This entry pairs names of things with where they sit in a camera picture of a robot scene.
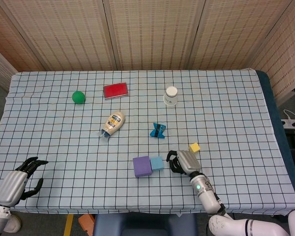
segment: floor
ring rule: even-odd
[[[0,119],[3,113],[5,97],[7,93],[0,88]],[[288,109],[295,112],[295,96],[292,97],[289,101],[284,103],[279,107],[279,112],[281,117],[285,118],[286,116],[283,113],[283,109]],[[40,236],[59,236],[63,235],[64,227],[66,223],[66,215],[60,214],[36,214],[36,213],[22,213],[22,212],[14,212],[14,214],[18,215],[23,222],[22,228],[18,233],[13,235],[15,236],[27,236],[27,235],[40,235]],[[268,215],[247,215],[247,214],[234,214],[232,215],[235,219],[255,219],[262,220],[268,222],[274,222],[281,225],[287,232],[289,232],[288,224],[282,223],[276,218],[273,218]],[[86,236],[87,233],[82,230],[78,223],[79,215],[75,215],[73,218],[73,224],[71,228],[71,235],[74,236]],[[204,213],[197,214],[198,219],[198,232],[200,236],[206,235],[206,226],[208,222],[208,216]],[[3,236],[8,236],[11,234],[3,233]]]

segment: mayonnaise bottle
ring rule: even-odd
[[[125,116],[121,112],[114,112],[107,119],[102,130],[98,133],[99,137],[108,140],[123,125]]]

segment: yellow cube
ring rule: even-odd
[[[191,151],[192,153],[196,153],[198,151],[200,151],[200,146],[197,143],[194,143],[192,145],[189,146],[189,151]]]

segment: bottle label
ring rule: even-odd
[[[119,116],[113,115],[111,118],[109,118],[107,124],[114,128],[120,121],[121,118]]]

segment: yellow floor tape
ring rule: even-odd
[[[73,222],[73,214],[68,214],[67,215],[67,222],[65,223],[63,236],[70,236],[72,222]]]

